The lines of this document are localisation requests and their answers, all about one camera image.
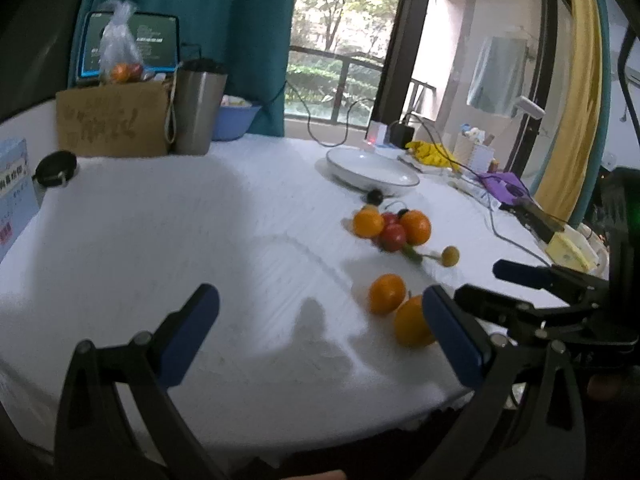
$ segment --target metal bolt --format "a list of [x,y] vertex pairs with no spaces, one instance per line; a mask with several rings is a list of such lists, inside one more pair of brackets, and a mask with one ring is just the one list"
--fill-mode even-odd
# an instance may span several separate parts
[[138,332],[133,338],[133,342],[138,346],[144,346],[151,341],[151,334],[149,332]]
[[507,336],[499,332],[495,334],[491,334],[489,336],[489,341],[491,341],[491,344],[494,345],[496,348],[504,348],[509,344],[509,339],[507,338]]
[[91,350],[91,342],[87,339],[79,342],[78,346],[76,346],[76,352],[79,354],[86,354],[89,350]]
[[564,354],[564,352],[566,351],[566,346],[564,346],[564,343],[562,341],[558,341],[558,339],[555,339],[551,342],[551,348],[559,354]]

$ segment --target computer screen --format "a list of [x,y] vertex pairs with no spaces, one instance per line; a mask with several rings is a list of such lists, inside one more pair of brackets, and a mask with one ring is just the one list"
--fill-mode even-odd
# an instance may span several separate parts
[[[100,73],[100,38],[111,15],[111,12],[91,12],[86,17],[78,78],[93,78]],[[140,49],[145,68],[154,72],[175,70],[178,64],[176,16],[137,12],[129,19],[129,29]]]

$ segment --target white plate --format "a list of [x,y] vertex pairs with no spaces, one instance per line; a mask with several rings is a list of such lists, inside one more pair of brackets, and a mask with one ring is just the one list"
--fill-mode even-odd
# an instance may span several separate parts
[[402,162],[355,148],[334,148],[326,154],[333,174],[363,191],[379,189],[385,196],[402,196],[420,184],[415,171]]

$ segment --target hand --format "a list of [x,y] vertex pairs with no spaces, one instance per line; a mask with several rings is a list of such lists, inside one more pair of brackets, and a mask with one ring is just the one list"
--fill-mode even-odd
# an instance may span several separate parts
[[287,478],[287,480],[347,480],[347,475],[342,471],[329,471],[313,476],[296,476],[295,478]]

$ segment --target barcode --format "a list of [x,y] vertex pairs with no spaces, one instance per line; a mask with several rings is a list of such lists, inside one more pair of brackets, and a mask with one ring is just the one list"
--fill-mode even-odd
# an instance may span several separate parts
[[11,222],[7,222],[2,229],[0,229],[0,244],[4,245],[11,238],[12,229]]

